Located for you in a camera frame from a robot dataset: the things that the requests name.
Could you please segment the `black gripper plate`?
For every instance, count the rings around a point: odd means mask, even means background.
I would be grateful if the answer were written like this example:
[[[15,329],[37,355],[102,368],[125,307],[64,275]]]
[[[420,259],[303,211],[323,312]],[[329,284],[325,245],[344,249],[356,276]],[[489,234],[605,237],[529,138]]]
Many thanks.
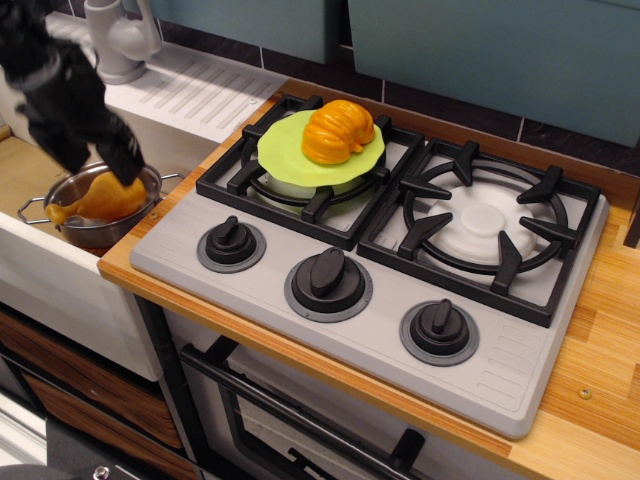
[[[76,174],[96,150],[123,186],[145,167],[137,138],[105,104],[105,85],[92,67],[63,66],[24,92],[29,133],[65,170]]]

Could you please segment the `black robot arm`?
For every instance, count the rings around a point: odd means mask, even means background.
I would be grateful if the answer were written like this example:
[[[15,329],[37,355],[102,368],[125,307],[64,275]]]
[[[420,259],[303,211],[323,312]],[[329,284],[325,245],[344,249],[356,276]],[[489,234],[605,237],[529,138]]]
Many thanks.
[[[66,170],[77,173],[94,147],[129,186],[145,166],[130,128],[105,104],[105,85],[80,46],[56,39],[28,1],[1,3],[1,67],[24,95],[17,112],[30,136]]]

